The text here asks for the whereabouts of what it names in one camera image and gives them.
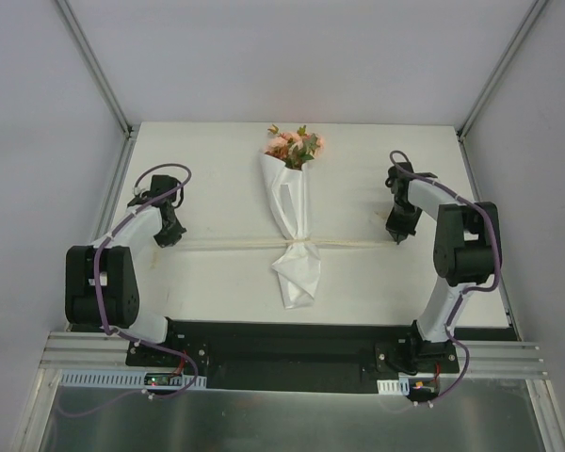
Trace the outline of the translucent white wrapping paper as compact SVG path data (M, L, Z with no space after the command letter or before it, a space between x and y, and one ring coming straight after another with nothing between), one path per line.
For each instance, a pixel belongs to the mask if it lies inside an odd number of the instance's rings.
M282 160L265 153L260 165L270 212L285 239L284 254L271 265L283 307L310 307L320 282L321 257L312 241L308 172L289 169Z

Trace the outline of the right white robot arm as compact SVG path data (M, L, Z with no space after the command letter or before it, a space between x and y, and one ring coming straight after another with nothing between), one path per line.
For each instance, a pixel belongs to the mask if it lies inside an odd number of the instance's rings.
M391 369L414 375L449 357L465 301L474 292L491 292L502 266L498 209L492 202L469 202L436 176L395 163L385 184L394 196L386 231L400 244L416 233L422 214L436 221L432 259L437 281L407 337L384 352Z

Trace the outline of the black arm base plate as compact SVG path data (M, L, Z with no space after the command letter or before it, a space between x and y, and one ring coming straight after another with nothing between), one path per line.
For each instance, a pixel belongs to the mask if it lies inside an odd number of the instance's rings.
M513 328L459 328L432 344L414 326L300 325L171 321L164 343L131 334L125 365L162 369L146 385L164 392L189 385L214 390L374 394L385 380L417 375L436 386L460 372L460 348L514 342Z

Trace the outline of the pink rose stem with leaves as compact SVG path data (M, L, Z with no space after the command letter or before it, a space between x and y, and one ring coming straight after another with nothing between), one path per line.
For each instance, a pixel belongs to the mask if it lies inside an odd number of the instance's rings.
M272 124L267 129L267 132L268 132L269 140L271 140L277 134L285 131L282 131L277 125ZM285 160L281 160L276 157L274 158L283 161L285 166L291 170L302 170L302 167L306 163L315 160L318 157L318 155L323 151L324 149L323 138L317 133L309 133L306 125L302 125L296 131L292 131L291 133L298 133L299 135L302 136L304 148L301 151L301 153L298 153L296 156L287 158Z

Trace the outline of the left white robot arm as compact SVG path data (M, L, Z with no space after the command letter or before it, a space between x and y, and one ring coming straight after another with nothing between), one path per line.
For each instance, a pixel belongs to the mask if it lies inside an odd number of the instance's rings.
M113 229L67 251L65 316L71 325L149 342L147 353L161 366L178 360L181 346L168 335L168 320L141 306L135 260L151 245L167 248L181 240L186 228L176 209L183 200L181 181L156 174Z

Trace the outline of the cream printed ribbon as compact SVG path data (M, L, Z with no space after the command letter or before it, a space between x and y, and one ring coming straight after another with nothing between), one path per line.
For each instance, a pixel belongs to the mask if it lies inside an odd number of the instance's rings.
M395 248L393 240L348 240L329 238L284 239L284 238L255 238L255 239L182 239L171 247L159 248L157 245L147 245L138 251L136 258L142 253L150 255L151 266L155 266L158 255L189 251L229 251L229 250L274 250L286 249L297 244L312 244L319 249L386 249Z

